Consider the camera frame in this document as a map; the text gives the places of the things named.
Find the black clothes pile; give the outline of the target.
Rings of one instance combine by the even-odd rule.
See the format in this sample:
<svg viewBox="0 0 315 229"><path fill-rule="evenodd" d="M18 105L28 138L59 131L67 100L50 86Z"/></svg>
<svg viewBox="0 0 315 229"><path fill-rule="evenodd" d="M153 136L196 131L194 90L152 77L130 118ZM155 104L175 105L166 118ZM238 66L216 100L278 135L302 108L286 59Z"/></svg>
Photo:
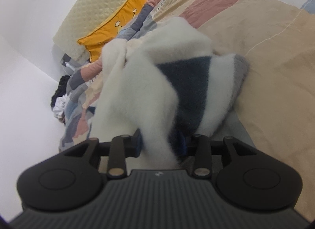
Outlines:
<svg viewBox="0 0 315 229"><path fill-rule="evenodd" d="M53 96L51 97L50 104L51 108L55 107L55 103L58 97L62 97L66 94L66 87L69 79L70 79L69 75L65 75L60 78L58 87Z"/></svg>

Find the grey wall socket panel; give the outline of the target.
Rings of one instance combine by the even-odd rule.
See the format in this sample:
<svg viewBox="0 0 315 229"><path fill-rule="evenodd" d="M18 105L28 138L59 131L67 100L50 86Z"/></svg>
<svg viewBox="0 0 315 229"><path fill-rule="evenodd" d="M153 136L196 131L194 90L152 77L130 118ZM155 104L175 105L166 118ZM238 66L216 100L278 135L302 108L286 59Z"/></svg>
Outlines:
<svg viewBox="0 0 315 229"><path fill-rule="evenodd" d="M64 66L67 67L69 69L71 69L72 71L74 71L75 69L81 67L82 65L80 63L78 63L77 61L75 61L74 59L72 59L69 55L64 54L60 63Z"/></svg>

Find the white navy striped fluffy blanket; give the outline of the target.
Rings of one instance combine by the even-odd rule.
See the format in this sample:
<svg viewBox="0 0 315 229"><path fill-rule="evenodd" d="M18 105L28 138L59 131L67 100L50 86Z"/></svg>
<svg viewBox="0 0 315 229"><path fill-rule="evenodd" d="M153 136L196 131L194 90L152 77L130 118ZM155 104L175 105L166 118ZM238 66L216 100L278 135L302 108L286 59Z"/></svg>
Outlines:
<svg viewBox="0 0 315 229"><path fill-rule="evenodd" d="M249 71L241 55L218 55L208 36L184 18L161 22L140 38L116 38L101 52L103 88L91 123L101 141L140 130L133 169L177 169L176 129L212 136Z"/></svg>

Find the patchwork pastel duvet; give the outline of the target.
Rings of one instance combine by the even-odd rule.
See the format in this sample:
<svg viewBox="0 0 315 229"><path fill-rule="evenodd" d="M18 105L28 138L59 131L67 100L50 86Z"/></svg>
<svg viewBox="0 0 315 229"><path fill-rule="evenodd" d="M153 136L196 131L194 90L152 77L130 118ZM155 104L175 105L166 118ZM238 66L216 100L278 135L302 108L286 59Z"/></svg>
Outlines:
<svg viewBox="0 0 315 229"><path fill-rule="evenodd" d="M119 36L177 16L250 64L214 139L235 136L295 168L303 179L296 208L314 219L314 0L148 0Z"/></svg>

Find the cream quilted headboard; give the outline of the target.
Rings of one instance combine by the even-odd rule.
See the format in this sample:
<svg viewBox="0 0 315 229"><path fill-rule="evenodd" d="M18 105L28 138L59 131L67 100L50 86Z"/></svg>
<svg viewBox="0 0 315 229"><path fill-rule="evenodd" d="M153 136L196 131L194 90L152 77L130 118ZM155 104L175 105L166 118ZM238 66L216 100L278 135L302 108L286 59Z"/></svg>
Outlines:
<svg viewBox="0 0 315 229"><path fill-rule="evenodd" d="M77 0L53 37L55 45L81 65L89 55L77 40L86 36L126 0Z"/></svg>

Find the orange crown pillow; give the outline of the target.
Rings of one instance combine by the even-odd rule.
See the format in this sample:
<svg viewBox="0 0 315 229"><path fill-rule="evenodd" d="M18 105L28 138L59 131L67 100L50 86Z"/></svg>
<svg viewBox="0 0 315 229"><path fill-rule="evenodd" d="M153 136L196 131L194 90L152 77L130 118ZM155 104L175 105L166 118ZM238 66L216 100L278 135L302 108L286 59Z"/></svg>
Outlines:
<svg viewBox="0 0 315 229"><path fill-rule="evenodd" d="M114 39L120 30L139 14L146 2L147 0L126 0L94 30L77 40L77 43L84 46L88 52L90 62L99 59L103 46Z"/></svg>

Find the white clothes pile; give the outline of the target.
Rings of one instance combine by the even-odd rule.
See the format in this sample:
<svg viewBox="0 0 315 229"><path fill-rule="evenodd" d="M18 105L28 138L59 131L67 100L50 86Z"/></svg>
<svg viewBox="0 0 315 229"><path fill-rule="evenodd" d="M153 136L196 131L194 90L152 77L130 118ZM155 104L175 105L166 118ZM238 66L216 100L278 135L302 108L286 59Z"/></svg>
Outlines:
<svg viewBox="0 0 315 229"><path fill-rule="evenodd" d="M52 108L52 112L55 118L57 119L62 118L65 111L67 98L68 98L67 94L64 94L63 96L56 98L55 105Z"/></svg>

